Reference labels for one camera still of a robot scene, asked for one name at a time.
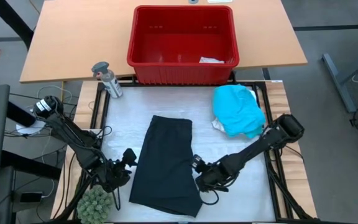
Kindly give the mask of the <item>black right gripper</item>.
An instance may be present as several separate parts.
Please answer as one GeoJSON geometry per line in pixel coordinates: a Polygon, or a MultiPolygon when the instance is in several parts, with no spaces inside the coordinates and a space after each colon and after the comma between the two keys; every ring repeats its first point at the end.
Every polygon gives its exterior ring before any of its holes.
{"type": "Polygon", "coordinates": [[[195,182],[200,190],[228,190],[234,180],[234,176],[227,175],[219,165],[204,164],[197,154],[192,158],[192,168],[199,174],[195,182]]]}

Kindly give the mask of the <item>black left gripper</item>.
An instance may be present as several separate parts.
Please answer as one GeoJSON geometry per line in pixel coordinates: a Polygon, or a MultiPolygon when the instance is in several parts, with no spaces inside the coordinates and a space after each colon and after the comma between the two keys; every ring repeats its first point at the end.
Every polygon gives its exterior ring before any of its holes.
{"type": "Polygon", "coordinates": [[[126,166],[136,166],[137,156],[131,148],[127,148],[123,155],[122,161],[107,161],[99,175],[99,184],[106,192],[112,192],[118,187],[122,187],[130,180],[130,170],[126,166]]]}

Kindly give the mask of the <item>black garment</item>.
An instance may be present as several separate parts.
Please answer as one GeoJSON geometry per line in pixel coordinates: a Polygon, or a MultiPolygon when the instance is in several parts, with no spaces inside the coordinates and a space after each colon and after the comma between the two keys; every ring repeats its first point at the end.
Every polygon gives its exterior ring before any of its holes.
{"type": "Polygon", "coordinates": [[[202,206],[192,171],[192,121],[153,116],[129,201],[174,215],[196,217],[202,206]]]}

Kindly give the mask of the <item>white lace garment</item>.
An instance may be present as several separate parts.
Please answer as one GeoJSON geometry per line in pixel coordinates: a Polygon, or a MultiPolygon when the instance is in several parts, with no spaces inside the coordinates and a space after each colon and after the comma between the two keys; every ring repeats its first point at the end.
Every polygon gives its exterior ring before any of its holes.
{"type": "MultiPolygon", "coordinates": [[[[257,101],[257,97],[256,97],[256,94],[255,94],[255,91],[253,91],[253,90],[249,90],[249,91],[250,91],[251,95],[254,97],[254,100],[257,101]]],[[[211,124],[212,124],[212,127],[213,127],[214,129],[217,129],[217,130],[219,130],[219,131],[221,131],[221,132],[223,132],[223,133],[226,132],[225,129],[224,129],[223,124],[222,124],[217,118],[215,118],[215,119],[211,122],[211,124]]]]}

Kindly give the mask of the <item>teal garment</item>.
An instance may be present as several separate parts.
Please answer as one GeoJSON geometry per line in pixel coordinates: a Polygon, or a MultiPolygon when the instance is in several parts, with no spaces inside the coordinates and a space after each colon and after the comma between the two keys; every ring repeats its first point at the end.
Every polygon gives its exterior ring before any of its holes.
{"type": "Polygon", "coordinates": [[[252,139],[263,131],[264,113],[249,90],[240,84],[223,85],[213,90],[213,114],[230,138],[243,134],[252,139]]]}

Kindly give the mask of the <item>red plastic bin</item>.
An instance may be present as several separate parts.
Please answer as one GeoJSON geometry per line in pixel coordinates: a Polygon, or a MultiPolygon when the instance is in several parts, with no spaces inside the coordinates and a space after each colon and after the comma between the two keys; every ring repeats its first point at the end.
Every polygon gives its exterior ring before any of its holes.
{"type": "Polygon", "coordinates": [[[138,6],[127,63],[143,84],[222,84],[240,61],[228,6],[138,6]],[[201,57],[224,63],[199,63],[201,57]]]}

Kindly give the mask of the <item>small green plant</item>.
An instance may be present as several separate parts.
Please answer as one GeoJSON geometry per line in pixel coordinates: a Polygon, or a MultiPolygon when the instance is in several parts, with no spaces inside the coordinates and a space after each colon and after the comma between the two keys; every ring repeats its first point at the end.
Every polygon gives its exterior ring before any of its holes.
{"type": "Polygon", "coordinates": [[[102,186],[95,185],[83,194],[76,211],[82,224],[103,224],[112,205],[112,193],[107,193],[102,186]]]}

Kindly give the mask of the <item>clear spray bottle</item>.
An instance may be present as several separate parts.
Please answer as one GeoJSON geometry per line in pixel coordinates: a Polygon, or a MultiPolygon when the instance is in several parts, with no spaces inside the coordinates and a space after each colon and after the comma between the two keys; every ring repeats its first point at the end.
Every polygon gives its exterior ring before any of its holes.
{"type": "Polygon", "coordinates": [[[115,74],[109,69],[108,62],[96,63],[91,71],[95,78],[102,81],[112,98],[119,98],[123,95],[123,91],[115,74]]]}

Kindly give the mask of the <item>black phone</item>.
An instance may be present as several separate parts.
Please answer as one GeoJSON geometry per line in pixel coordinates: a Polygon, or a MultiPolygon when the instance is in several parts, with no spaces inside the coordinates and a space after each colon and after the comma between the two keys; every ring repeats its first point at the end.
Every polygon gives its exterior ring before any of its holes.
{"type": "Polygon", "coordinates": [[[24,192],[21,194],[20,203],[39,203],[43,199],[42,192],[24,192]]]}

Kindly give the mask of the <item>light wooden desk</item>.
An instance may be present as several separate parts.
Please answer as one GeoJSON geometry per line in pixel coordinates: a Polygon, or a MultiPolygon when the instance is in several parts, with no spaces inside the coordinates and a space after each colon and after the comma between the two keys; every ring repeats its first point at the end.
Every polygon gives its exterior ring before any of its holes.
{"type": "MultiPolygon", "coordinates": [[[[21,83],[90,80],[100,61],[124,77],[134,73],[127,51],[134,9],[187,5],[189,0],[45,1],[21,83]]],[[[232,0],[239,68],[304,65],[307,59],[281,0],[232,0]]]]}

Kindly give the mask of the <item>grey desk leg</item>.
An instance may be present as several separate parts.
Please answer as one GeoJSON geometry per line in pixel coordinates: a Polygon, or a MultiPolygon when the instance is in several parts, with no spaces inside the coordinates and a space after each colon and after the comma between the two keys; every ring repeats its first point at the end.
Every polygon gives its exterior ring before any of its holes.
{"type": "Polygon", "coordinates": [[[322,55],[322,61],[329,71],[346,110],[349,113],[356,111],[356,104],[346,86],[346,83],[358,73],[358,59],[351,62],[346,69],[338,70],[329,54],[322,55]]]}

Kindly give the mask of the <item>black desk leg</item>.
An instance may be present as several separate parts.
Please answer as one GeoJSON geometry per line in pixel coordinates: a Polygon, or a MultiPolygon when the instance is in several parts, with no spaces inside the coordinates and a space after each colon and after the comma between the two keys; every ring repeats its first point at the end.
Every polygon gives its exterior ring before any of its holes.
{"type": "Polygon", "coordinates": [[[0,18],[21,38],[27,49],[30,49],[34,31],[6,0],[0,0],[0,18]]]}

